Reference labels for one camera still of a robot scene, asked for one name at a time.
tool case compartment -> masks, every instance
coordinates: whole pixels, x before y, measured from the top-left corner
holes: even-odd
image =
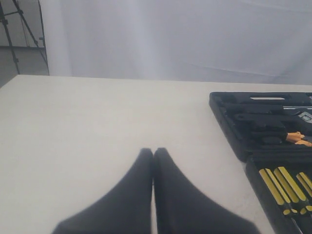
[[[312,136],[310,96],[312,93],[213,92],[209,102],[236,156],[245,162],[253,154],[312,153],[312,147],[285,140],[287,133]]]
[[[300,234],[293,221],[285,217],[278,207],[274,197],[260,176],[259,170],[268,168],[274,171],[277,167],[285,167],[292,178],[296,181],[300,189],[309,198],[309,194],[296,178],[300,172],[304,172],[312,178],[312,157],[295,155],[266,155],[250,157],[246,164],[246,175],[265,211],[272,227],[277,234]],[[300,226],[303,234],[312,233],[312,218],[308,213],[293,217]]]

white table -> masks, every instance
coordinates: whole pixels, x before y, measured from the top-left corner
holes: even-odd
[[[17,76],[0,89],[0,232],[51,233],[59,221],[107,193],[140,148],[166,147],[208,197],[254,222],[261,233],[273,234],[208,96],[212,91],[311,90]]]

